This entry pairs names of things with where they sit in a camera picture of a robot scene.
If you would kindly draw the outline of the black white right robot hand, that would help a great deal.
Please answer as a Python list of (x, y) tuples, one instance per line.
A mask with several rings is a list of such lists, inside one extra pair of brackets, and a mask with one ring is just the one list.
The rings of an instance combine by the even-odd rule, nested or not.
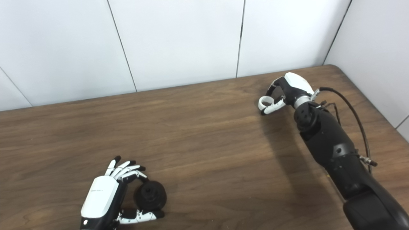
[(258, 101), (261, 115), (268, 115), (292, 106), (297, 109), (303, 103), (311, 102), (314, 90), (311, 85), (298, 74), (288, 72), (274, 80), (264, 96)]

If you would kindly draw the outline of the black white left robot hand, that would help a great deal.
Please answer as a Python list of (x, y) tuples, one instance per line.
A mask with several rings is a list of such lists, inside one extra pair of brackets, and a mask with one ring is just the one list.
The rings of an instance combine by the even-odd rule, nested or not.
[[(116, 230), (120, 225), (154, 221), (165, 217), (167, 202), (165, 187), (144, 174), (145, 167), (136, 161), (119, 163), (121, 156), (110, 161), (102, 176), (98, 176), (88, 191), (81, 208), (81, 230)], [(139, 179), (142, 184), (134, 192), (137, 208), (124, 209), (122, 204), (129, 183)]]

